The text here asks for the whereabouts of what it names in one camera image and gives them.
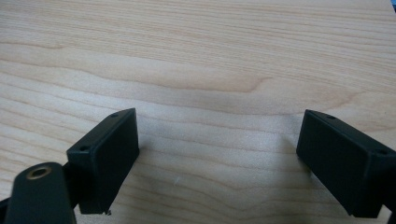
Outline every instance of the wood grain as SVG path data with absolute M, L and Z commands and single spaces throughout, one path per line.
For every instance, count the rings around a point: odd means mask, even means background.
M 78 223 L 386 223 L 349 217 L 297 160 L 304 110 L 396 148 L 388 0 L 2 1 L 0 199 L 135 107 L 112 216 Z

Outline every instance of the metal ring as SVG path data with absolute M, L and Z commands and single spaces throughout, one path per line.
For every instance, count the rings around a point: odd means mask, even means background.
M 48 175 L 51 172 L 51 168 L 49 166 L 39 166 L 37 168 L 35 168 L 34 170 L 31 170 L 26 178 L 30 179 L 30 180 L 35 180 L 35 179 L 39 179 L 43 176 Z

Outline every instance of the wooden surface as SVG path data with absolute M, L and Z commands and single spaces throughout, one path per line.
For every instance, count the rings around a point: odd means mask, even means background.
M 304 110 L 396 148 L 389 0 L 1 1 L 0 200 L 135 107 L 141 155 L 78 223 L 386 223 L 349 217 L 295 155 Z

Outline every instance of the light wood tabletop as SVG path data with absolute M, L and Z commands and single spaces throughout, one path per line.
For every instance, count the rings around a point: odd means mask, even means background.
M 396 148 L 389 0 L 0 2 L 0 200 L 14 177 L 135 107 L 141 154 L 78 223 L 386 223 L 299 162 L 304 111 Z

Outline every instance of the wooden table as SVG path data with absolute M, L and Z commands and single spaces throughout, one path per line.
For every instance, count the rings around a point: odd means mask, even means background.
M 112 216 L 78 223 L 386 223 L 349 217 L 299 163 L 304 110 L 396 148 L 389 0 L 0 3 L 0 200 L 106 115 L 141 155 Z

